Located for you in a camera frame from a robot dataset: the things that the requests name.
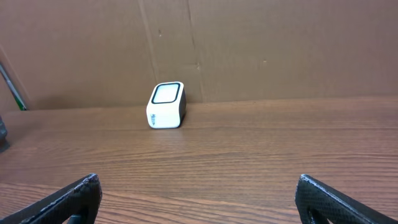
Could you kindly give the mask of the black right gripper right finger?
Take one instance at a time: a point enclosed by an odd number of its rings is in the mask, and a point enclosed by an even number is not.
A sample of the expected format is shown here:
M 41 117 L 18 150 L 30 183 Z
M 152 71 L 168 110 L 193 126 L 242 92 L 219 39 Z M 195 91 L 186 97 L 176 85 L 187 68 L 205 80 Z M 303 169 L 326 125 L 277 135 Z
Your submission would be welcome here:
M 295 204 L 304 224 L 397 224 L 397 220 L 377 212 L 307 174 L 302 174 L 298 180 Z

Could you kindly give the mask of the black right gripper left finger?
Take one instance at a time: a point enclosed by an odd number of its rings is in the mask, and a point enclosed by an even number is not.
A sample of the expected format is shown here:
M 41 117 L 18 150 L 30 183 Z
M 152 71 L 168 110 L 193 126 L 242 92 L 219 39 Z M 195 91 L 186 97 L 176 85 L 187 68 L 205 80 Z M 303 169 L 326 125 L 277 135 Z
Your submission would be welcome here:
M 1 223 L 94 223 L 101 199 L 99 177 L 92 173 L 2 218 Z

